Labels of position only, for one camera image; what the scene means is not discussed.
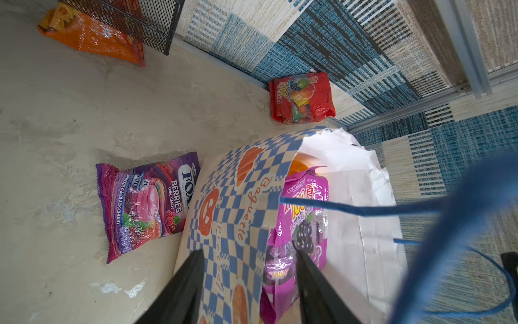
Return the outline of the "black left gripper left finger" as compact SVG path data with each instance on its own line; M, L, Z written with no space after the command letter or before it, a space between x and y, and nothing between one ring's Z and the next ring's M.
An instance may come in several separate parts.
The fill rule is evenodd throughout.
M202 285L205 276L205 256L194 251L138 323L197 323Z

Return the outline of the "purple Fox's candy bag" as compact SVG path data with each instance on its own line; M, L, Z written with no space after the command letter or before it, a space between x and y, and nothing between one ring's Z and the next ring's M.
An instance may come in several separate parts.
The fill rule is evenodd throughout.
M151 240L183 231L200 173L197 153L129 170L99 163L96 170L108 263Z

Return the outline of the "orange snack bag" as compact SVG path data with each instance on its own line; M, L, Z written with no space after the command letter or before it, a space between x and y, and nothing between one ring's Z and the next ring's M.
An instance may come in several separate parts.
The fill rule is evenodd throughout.
M62 2L47 12L38 30L78 51L146 66L143 42Z

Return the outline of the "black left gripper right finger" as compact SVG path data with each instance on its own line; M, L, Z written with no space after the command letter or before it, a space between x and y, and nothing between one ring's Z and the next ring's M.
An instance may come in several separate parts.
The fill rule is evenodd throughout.
M360 323L304 251L296 253L302 323Z

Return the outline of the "yellow snack bag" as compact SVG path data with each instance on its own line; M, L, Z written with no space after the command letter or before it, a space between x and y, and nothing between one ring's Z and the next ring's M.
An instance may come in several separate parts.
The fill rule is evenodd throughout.
M290 168L289 168L289 171L288 171L288 174L287 175L294 175L294 174L298 174L300 172L304 172L306 170L309 170L312 166L314 165L314 163L312 161L309 161L309 160L300 160L300 159L294 159L292 162L291 162L291 165L290 165Z

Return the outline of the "purple snack bag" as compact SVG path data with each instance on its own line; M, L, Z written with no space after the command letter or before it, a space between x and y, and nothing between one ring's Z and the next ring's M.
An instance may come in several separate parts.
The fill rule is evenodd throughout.
M296 252L302 251L319 269L326 265L328 217L323 209L281 203L276 226L268 238L263 271L260 319L277 323L298 299Z

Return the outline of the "red candy bag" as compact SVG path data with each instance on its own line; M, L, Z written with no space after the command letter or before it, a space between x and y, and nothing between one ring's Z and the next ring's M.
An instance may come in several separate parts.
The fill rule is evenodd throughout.
M271 117L282 124L318 123L336 116L324 72L275 78L268 83Z

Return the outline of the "blue checkered paper bag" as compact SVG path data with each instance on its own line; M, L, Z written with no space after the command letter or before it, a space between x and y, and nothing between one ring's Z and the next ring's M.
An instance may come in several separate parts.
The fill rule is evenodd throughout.
M314 165L287 175L294 159ZM446 196L401 205L376 152L352 134L321 127L282 134L205 160L175 273L202 250L197 323L263 323L263 271L279 205L316 207L328 217L326 265L319 270L360 323L485 317L511 299L470 312L427 305L484 218L516 199L514 152L472 166Z

